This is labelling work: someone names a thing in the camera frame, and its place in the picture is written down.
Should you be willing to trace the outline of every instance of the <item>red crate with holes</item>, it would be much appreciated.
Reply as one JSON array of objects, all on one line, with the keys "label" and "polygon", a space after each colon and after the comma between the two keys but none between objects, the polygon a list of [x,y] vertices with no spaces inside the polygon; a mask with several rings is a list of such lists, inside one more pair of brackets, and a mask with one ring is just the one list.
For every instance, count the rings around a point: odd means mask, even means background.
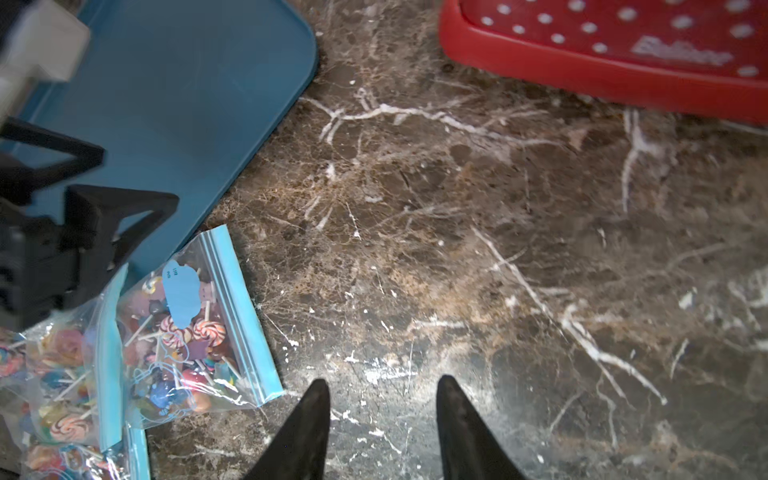
[{"label": "red crate with holes", "polygon": [[445,0],[440,43],[505,77],[768,124],[767,0]]}]

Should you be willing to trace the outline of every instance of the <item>black bracket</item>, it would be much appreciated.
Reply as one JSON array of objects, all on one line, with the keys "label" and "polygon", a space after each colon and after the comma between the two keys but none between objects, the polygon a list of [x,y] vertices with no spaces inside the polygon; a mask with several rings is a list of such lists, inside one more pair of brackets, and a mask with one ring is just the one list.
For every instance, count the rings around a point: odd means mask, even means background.
[{"label": "black bracket", "polygon": [[[104,148],[9,118],[0,137],[70,154],[34,169],[0,154],[0,326],[20,332],[51,310],[68,310],[97,296],[136,247],[175,211],[173,194],[71,185],[65,221],[27,217],[35,190],[101,165]],[[149,212],[118,234],[126,217]]]}]

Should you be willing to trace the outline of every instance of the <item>blue price tag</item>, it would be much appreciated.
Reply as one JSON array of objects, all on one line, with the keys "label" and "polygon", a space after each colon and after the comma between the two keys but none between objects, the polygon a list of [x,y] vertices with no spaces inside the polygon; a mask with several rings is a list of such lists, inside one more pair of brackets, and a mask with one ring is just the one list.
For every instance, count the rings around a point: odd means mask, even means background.
[{"label": "blue price tag", "polygon": [[187,328],[200,312],[200,277],[191,266],[171,260],[163,267],[163,288],[174,324]]}]

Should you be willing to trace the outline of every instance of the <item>marble floor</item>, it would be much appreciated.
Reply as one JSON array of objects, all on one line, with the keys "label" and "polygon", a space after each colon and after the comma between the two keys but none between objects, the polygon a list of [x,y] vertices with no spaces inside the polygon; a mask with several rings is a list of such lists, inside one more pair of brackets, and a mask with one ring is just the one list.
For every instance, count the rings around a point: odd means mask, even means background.
[{"label": "marble floor", "polygon": [[287,395],[148,431],[236,480],[310,382],[326,478],[442,477],[456,377],[531,479],[768,478],[768,136],[462,67],[430,0],[297,0],[315,81],[227,223]]}]

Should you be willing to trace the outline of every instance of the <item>plastic zipper bag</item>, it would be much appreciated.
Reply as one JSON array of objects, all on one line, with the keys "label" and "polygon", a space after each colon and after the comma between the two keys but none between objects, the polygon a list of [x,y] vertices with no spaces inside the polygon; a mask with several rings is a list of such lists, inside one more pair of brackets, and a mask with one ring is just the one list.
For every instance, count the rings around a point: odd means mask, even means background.
[{"label": "plastic zipper bag", "polygon": [[0,388],[18,395],[27,382],[26,341],[19,333],[0,328]]},{"label": "plastic zipper bag", "polygon": [[123,440],[104,452],[69,444],[34,442],[22,461],[22,479],[150,480],[147,440],[143,430],[126,429]]},{"label": "plastic zipper bag", "polygon": [[[54,313],[24,332],[25,396],[35,433],[45,444],[76,443],[100,450],[100,445],[107,448],[121,439],[120,350],[104,352],[100,336],[115,323],[126,272],[124,266],[94,299]],[[118,358],[111,372],[104,371],[105,356]],[[110,395],[103,394],[105,386],[111,386]]]},{"label": "plastic zipper bag", "polygon": [[41,442],[31,424],[29,404],[10,390],[0,390],[0,414],[11,439],[23,452],[22,478],[151,480],[144,430],[125,428],[121,441],[99,452],[86,445]]},{"label": "plastic zipper bag", "polygon": [[131,427],[283,394],[226,226],[197,235],[127,291],[118,319]]}]

